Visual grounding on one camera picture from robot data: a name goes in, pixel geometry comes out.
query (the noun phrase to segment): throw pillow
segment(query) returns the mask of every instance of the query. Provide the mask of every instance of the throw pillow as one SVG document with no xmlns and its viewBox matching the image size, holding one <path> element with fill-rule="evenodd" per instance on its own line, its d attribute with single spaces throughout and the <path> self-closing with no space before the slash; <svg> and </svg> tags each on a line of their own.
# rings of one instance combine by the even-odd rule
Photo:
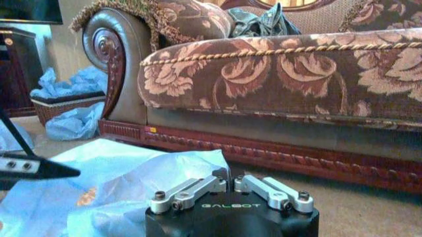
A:
<svg viewBox="0 0 422 237">
<path fill-rule="evenodd" d="M 234 21 L 217 5 L 197 0 L 155 0 L 158 31 L 173 44 L 230 36 Z"/>
</svg>

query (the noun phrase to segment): floor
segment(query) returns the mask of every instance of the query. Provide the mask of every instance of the floor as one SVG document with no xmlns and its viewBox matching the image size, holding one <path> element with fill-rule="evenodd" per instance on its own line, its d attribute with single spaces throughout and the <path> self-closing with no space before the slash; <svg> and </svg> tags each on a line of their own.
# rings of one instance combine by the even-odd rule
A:
<svg viewBox="0 0 422 237">
<path fill-rule="evenodd" d="M 31 133 L 35 153 L 52 157 L 87 141 L 48 139 L 38 117 L 14 118 Z M 233 172 L 271 176 L 297 190 L 307 190 L 321 212 L 319 236 L 422 237 L 422 196 L 341 183 L 287 172 L 230 164 Z"/>
</svg>

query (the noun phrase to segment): wicker basket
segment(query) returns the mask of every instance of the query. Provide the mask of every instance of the wicker basket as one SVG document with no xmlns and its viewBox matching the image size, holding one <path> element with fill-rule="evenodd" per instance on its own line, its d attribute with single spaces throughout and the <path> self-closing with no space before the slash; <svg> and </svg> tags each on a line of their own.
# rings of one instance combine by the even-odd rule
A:
<svg viewBox="0 0 422 237">
<path fill-rule="evenodd" d="M 55 116 L 63 114 L 64 112 L 82 107 L 88 107 L 96 102 L 104 101 L 106 96 L 103 93 L 90 93 L 78 96 L 66 96 L 58 99 L 46 100 L 42 98 L 31 98 L 35 106 L 35 111 L 38 113 L 40 122 L 43 126 L 48 120 Z"/>
</svg>

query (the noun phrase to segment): blue plastic bag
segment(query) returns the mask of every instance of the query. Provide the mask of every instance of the blue plastic bag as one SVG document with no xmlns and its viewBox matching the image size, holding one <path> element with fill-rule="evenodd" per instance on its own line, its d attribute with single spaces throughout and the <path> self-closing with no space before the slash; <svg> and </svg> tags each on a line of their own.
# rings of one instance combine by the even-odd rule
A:
<svg viewBox="0 0 422 237">
<path fill-rule="evenodd" d="M 56 141 L 92 138 L 99 134 L 103 108 L 104 102 L 98 102 L 87 108 L 76 108 L 54 117 L 46 123 L 48 138 Z"/>
<path fill-rule="evenodd" d="M 99 91 L 107 93 L 107 74 L 94 66 L 80 70 L 70 78 L 71 84 L 66 81 L 55 81 L 54 69 L 48 68 L 39 80 L 42 89 L 34 89 L 30 94 L 31 97 L 38 96 L 48 99 Z"/>
<path fill-rule="evenodd" d="M 52 158 L 82 171 L 79 177 L 19 181 L 0 203 L 0 236 L 146 236 L 149 199 L 190 178 L 229 170 L 222 151 L 165 153 L 106 139 Z M 96 198 L 76 202 L 90 188 Z"/>
<path fill-rule="evenodd" d="M 24 138 L 30 148 L 34 149 L 34 143 L 32 143 L 32 139 L 31 139 L 28 132 L 26 131 L 26 129 L 22 126 L 19 126 L 16 124 L 14 124 L 14 125 L 15 125 L 22 137 Z M 19 145 L 14 135 L 8 131 L 4 123 L 0 121 L 0 152 L 20 151 L 20 150 L 22 150 L 22 146 Z"/>
</svg>

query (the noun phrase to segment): metal bracket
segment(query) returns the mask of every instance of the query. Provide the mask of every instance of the metal bracket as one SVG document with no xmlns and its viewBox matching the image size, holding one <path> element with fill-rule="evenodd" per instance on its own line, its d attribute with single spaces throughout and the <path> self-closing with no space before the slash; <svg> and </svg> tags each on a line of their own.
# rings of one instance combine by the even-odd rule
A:
<svg viewBox="0 0 422 237">
<path fill-rule="evenodd" d="M 241 176 L 235 179 L 237 192 L 255 192 L 269 203 L 269 206 L 278 210 L 295 208 L 297 211 L 309 213 L 314 210 L 314 199 L 305 191 L 295 191 L 293 188 L 266 177 L 257 179 L 253 175 Z"/>
<path fill-rule="evenodd" d="M 195 205 L 195 201 L 207 193 L 207 192 L 226 192 L 227 182 L 223 179 L 218 179 L 215 176 L 209 176 L 198 184 L 190 187 L 187 190 L 183 190 L 174 197 L 173 209 L 185 210 L 191 208 Z"/>
<path fill-rule="evenodd" d="M 195 205 L 195 201 L 207 192 L 226 192 L 226 180 L 210 175 L 205 179 L 189 179 L 166 193 L 158 191 L 151 200 L 151 211 L 162 214 L 170 210 L 185 210 Z"/>
</svg>

